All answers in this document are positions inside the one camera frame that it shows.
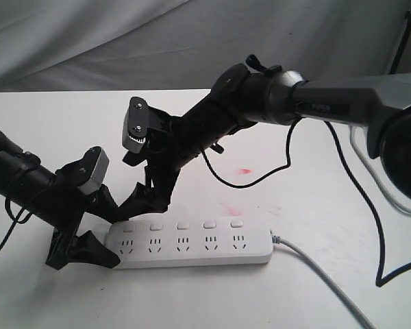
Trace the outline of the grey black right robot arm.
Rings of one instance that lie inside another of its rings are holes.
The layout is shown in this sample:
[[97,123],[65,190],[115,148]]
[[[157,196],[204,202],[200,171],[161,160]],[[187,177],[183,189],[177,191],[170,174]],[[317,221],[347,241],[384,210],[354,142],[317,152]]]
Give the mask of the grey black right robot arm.
[[411,73],[309,81],[255,56],[224,72],[210,92],[175,116],[132,97],[123,124],[124,162],[145,163],[121,204],[126,217],[165,212],[180,169],[218,141],[257,123],[291,125],[302,118],[362,127],[369,158],[380,159],[395,187],[411,199]]

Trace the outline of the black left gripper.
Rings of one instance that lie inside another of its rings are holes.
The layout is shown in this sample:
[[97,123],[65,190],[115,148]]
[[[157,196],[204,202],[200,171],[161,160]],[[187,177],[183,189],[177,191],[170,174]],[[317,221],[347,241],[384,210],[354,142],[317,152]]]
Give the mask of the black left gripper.
[[57,270],[69,263],[85,263],[112,269],[121,262],[117,254],[101,243],[91,231],[77,236],[77,229],[85,212],[108,223],[127,221],[128,218],[105,184],[89,195],[84,195],[78,189],[75,175],[81,159],[56,171],[57,180],[50,190],[51,205],[55,207],[55,230],[45,264]]

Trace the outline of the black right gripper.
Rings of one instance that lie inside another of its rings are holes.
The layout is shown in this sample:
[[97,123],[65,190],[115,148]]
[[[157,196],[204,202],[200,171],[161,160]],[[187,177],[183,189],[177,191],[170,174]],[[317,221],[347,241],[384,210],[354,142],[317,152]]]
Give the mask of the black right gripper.
[[123,162],[136,167],[145,162],[145,185],[138,182],[131,195],[119,206],[124,218],[164,213],[181,168],[199,154],[198,107],[182,116],[149,106],[146,142],[139,154],[126,150]]

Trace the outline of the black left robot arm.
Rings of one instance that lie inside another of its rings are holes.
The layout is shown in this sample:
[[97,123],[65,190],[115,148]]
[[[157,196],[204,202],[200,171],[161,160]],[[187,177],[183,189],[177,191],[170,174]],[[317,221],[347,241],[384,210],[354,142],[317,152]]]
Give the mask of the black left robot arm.
[[46,265],[61,269],[69,263],[87,263],[112,269],[120,258],[97,237],[77,230],[85,213],[109,223],[124,221],[109,188],[103,184],[109,159],[100,146],[52,173],[40,158],[24,151],[0,130],[0,195],[11,226],[35,215],[54,228]]

